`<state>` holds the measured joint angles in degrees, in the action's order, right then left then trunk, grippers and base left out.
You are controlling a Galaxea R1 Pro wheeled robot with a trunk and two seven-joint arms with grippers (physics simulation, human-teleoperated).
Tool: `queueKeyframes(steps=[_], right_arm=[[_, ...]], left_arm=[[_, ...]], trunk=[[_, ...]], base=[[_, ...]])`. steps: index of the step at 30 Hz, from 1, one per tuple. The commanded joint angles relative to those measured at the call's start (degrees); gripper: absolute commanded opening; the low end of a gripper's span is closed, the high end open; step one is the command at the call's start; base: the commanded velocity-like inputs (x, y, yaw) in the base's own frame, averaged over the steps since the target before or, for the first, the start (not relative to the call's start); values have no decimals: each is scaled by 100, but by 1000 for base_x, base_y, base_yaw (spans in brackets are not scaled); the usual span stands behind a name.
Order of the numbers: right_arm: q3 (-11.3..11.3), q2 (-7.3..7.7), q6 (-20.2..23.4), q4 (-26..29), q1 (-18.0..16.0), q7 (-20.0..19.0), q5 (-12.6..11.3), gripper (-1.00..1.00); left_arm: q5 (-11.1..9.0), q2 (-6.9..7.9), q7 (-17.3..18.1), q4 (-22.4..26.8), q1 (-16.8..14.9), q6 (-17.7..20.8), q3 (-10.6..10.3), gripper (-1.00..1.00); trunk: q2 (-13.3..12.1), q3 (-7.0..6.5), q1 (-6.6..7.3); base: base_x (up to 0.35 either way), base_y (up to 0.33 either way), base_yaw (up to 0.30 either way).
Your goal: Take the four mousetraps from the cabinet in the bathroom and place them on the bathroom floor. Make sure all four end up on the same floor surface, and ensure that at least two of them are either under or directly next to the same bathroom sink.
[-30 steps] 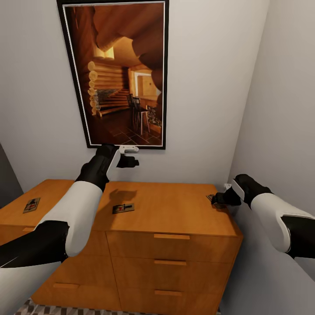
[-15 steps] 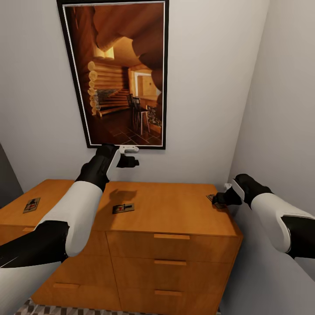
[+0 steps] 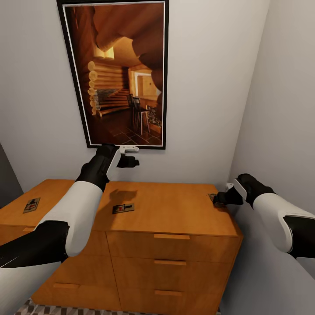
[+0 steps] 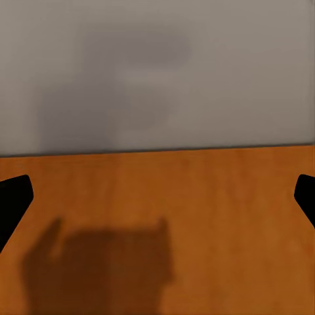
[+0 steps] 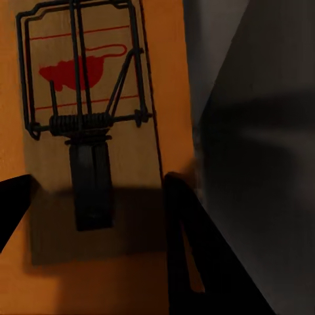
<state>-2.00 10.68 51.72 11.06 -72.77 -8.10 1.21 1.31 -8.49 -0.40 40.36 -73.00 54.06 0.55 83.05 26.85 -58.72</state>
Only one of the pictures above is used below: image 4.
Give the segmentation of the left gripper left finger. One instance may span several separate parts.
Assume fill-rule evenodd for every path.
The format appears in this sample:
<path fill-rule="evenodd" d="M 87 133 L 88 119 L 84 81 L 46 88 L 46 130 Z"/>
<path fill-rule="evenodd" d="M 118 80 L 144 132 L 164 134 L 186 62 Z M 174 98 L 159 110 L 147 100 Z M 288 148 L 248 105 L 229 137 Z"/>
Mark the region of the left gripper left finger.
<path fill-rule="evenodd" d="M 0 253 L 33 200 L 29 175 L 0 182 Z"/>

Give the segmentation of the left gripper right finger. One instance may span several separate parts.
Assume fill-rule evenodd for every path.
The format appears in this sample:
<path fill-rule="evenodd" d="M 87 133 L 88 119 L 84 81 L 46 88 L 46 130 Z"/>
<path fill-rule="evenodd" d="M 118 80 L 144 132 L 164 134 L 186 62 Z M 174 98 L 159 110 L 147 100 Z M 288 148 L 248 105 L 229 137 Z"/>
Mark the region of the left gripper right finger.
<path fill-rule="evenodd" d="M 294 197 L 315 227 L 315 177 L 299 175 Z"/>

